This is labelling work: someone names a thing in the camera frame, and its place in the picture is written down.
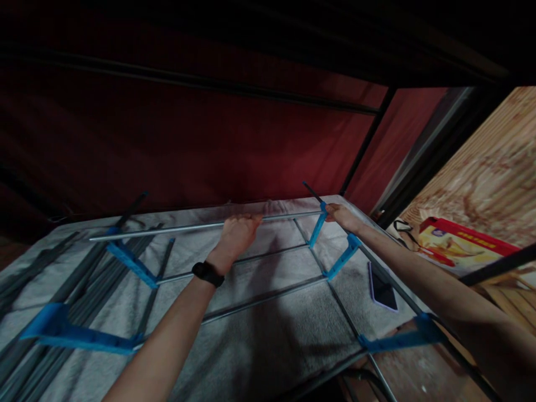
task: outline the left hand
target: left hand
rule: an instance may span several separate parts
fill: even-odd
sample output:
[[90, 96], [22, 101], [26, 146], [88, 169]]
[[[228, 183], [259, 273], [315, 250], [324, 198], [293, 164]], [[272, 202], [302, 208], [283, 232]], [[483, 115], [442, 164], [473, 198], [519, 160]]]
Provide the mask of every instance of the left hand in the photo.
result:
[[261, 222], [260, 214], [233, 215], [225, 220], [222, 237], [207, 257], [218, 275], [228, 273], [239, 255], [253, 243]]

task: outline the right hand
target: right hand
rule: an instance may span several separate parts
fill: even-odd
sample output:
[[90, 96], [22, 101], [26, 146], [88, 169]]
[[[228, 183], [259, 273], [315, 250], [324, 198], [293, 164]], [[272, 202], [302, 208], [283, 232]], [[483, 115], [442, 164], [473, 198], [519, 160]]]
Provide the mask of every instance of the right hand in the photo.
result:
[[348, 208], [340, 204], [326, 205], [326, 211], [329, 213], [326, 222], [337, 222], [344, 229], [357, 233], [363, 222], [350, 212]]

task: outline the cardboard box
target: cardboard box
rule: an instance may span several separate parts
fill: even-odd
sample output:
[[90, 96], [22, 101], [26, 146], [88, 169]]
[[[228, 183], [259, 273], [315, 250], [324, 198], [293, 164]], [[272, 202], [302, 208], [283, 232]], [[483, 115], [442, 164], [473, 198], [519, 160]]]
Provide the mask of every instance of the cardboard box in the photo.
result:
[[459, 276], [519, 250], [486, 234], [434, 217], [420, 225], [418, 240], [421, 256]]

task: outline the red fabric wall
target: red fabric wall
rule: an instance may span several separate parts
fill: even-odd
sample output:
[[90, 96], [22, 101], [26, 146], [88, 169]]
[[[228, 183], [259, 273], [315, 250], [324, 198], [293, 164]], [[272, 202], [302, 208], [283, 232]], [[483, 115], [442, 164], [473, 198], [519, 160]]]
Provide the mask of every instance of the red fabric wall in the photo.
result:
[[[0, 28], [15, 42], [372, 107], [387, 91], [70, 3], [19, 4]], [[398, 91], [349, 188], [351, 201], [364, 210], [376, 203], [442, 92]], [[319, 194], [338, 193], [373, 119], [6, 63], [0, 113], [0, 157], [77, 220], [119, 214], [143, 190], [150, 196], [140, 211], [306, 197], [302, 180]]]
[[399, 89], [353, 176], [345, 198], [370, 214], [430, 120], [447, 88]]

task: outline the wrist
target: wrist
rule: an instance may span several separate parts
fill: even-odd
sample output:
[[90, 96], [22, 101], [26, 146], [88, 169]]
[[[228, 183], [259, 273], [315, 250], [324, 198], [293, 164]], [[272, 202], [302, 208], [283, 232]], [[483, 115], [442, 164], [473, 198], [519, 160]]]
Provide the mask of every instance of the wrist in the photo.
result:
[[208, 254], [205, 261], [214, 267], [218, 275], [223, 276], [229, 272], [235, 261], [235, 258], [221, 247], [216, 246]]

